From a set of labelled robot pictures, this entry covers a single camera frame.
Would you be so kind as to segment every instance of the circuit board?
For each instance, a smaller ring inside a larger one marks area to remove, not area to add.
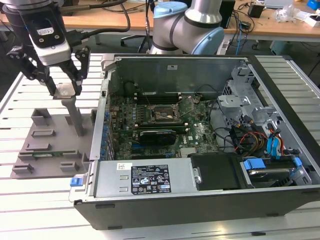
[[[187,95],[176,104],[149,105],[137,104],[133,98],[111,96],[106,111],[111,115],[114,159],[186,158],[192,153],[218,151],[218,143],[207,121],[208,106],[204,101],[194,101],[195,98]],[[175,131],[175,142],[143,145],[139,136],[146,130]]]

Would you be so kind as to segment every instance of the warning label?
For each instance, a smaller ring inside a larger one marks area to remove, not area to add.
[[[131,193],[171,193],[168,165],[132,166]]]

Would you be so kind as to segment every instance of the blue tab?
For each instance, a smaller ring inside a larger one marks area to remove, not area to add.
[[[295,157],[293,161],[294,161],[295,165],[297,166],[297,168],[302,166],[302,162],[299,157]]]
[[[70,187],[81,187],[83,185],[82,177],[73,177],[70,181]]]
[[[268,142],[266,144],[266,151],[268,152],[268,154],[271,153],[271,147],[272,147],[272,138],[268,138]]]
[[[265,169],[266,165],[262,158],[250,158],[243,162],[246,170]]]
[[[245,160],[243,163],[246,170],[250,170],[252,168],[248,160]]]
[[[280,159],[280,156],[278,156],[278,144],[279,144],[279,139],[274,138],[272,149],[271,149],[271,155],[275,157],[276,159]]]

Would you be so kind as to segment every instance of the white sticker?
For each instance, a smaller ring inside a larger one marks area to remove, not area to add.
[[[125,162],[125,163],[117,163],[116,169],[117,170],[131,170],[132,162]]]
[[[45,35],[53,34],[55,30],[53,27],[48,27],[48,28],[39,29],[37,30],[37,32],[40,36],[45,36]]]
[[[168,70],[178,70],[178,65],[168,65]]]

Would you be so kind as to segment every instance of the motherboard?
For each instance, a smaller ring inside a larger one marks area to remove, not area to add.
[[[173,102],[111,94],[106,112],[114,160],[186,158],[218,151],[208,122],[208,101],[181,95]]]

